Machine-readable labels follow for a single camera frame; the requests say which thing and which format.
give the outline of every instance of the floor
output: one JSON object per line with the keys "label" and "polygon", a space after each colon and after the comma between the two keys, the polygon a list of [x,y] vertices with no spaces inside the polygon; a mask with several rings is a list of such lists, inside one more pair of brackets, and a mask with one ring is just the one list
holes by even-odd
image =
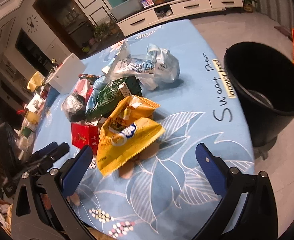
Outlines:
{"label": "floor", "polygon": [[[193,19],[192,23],[223,62],[226,48],[242,41],[267,44],[293,59],[292,42],[277,31],[279,24],[259,13],[234,13]],[[294,119],[279,134],[269,157],[255,160],[255,171],[269,174],[278,210],[278,235],[294,219]]]}

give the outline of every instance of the yellow snack bag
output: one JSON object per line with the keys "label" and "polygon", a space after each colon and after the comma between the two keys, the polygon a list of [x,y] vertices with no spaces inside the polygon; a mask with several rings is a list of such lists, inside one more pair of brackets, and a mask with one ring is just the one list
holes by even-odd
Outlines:
{"label": "yellow snack bag", "polygon": [[110,122],[109,117],[102,126],[97,151],[97,167],[104,176],[118,169],[165,132],[160,124],[146,117],[139,118],[119,133],[108,130]]}
{"label": "yellow snack bag", "polygon": [[160,105],[140,96],[129,96],[119,102],[121,110],[117,115],[117,123],[123,127],[131,125],[141,117],[149,117]]}

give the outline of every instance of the red gift box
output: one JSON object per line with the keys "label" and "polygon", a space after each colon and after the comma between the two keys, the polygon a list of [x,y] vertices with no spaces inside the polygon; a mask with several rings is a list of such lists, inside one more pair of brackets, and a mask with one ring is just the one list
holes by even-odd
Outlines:
{"label": "red gift box", "polygon": [[99,128],[93,125],[71,123],[71,142],[79,149],[89,145],[93,154],[97,155],[99,142]]}

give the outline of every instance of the metal screw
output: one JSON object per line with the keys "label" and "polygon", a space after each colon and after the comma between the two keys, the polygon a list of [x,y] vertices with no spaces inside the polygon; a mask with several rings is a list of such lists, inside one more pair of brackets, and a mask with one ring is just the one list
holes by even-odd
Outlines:
{"label": "metal screw", "polygon": [[230,171],[231,171],[232,174],[238,174],[239,173],[239,169],[236,168],[236,167],[231,167]]}
{"label": "metal screw", "polygon": [[58,169],[51,169],[50,171],[49,171],[49,174],[50,175],[56,175],[57,174],[57,172],[58,172]]}
{"label": "metal screw", "polygon": [[266,178],[268,176],[268,174],[265,172],[265,171],[261,171],[260,172],[260,175],[263,177],[263,178]]}
{"label": "metal screw", "polygon": [[22,175],[22,178],[26,179],[26,178],[28,178],[28,176],[29,176],[28,172],[24,172],[23,175]]}

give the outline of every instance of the blue tablecloth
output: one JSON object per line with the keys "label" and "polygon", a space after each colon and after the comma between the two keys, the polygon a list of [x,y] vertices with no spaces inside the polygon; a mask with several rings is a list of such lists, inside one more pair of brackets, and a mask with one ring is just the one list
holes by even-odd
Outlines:
{"label": "blue tablecloth", "polygon": [[[118,171],[103,178],[94,158],[70,203],[84,222],[117,239],[190,240],[220,200],[196,161],[195,147],[203,142],[229,167],[252,174],[248,127],[238,99],[227,96],[213,67],[215,54],[189,20],[166,23],[128,41],[132,55],[145,54],[153,43],[179,60],[179,80],[161,90],[143,89],[143,96],[161,105],[154,118],[166,132],[154,156],[132,160],[130,178],[120,178]],[[101,74],[117,50],[114,45],[83,60],[84,73]],[[71,145],[71,124],[60,109],[66,96],[49,93],[34,148],[69,143],[70,153],[55,163],[57,168],[79,152]],[[244,197],[226,230],[234,227]]]}

